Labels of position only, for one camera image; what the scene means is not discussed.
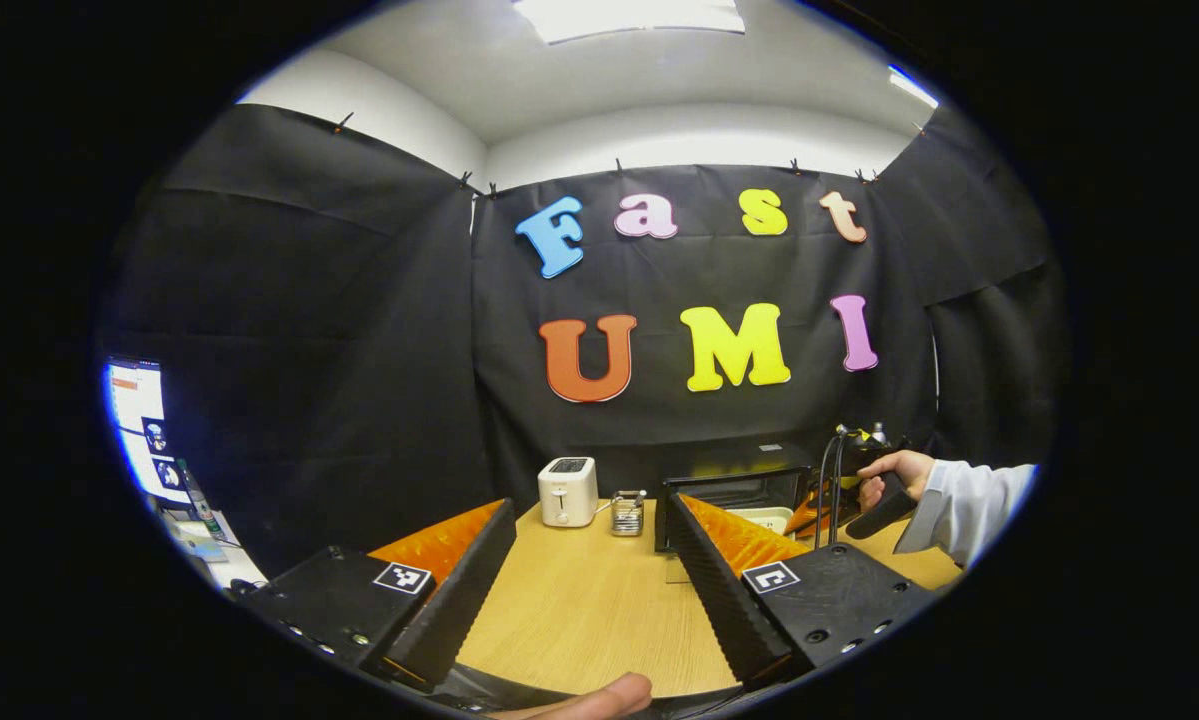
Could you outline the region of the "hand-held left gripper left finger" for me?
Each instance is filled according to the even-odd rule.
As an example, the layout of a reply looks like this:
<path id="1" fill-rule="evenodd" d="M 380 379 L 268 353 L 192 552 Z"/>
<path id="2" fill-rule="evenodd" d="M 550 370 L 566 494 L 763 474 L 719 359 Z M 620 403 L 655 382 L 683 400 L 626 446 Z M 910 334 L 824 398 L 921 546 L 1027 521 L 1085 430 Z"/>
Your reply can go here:
<path id="1" fill-rule="evenodd" d="M 516 543 L 499 498 L 364 553 L 329 546 L 267 582 L 227 594 L 323 657 L 433 692 L 456 665 Z"/>

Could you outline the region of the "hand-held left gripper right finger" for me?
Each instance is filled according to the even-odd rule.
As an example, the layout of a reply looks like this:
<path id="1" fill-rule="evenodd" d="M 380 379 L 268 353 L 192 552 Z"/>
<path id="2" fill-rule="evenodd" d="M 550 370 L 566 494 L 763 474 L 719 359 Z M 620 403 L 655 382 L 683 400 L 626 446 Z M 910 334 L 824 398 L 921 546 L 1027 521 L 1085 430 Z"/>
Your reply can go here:
<path id="1" fill-rule="evenodd" d="M 938 594 L 851 544 L 811 550 L 686 495 L 668 534 L 733 676 L 747 691 L 840 665 Z"/>

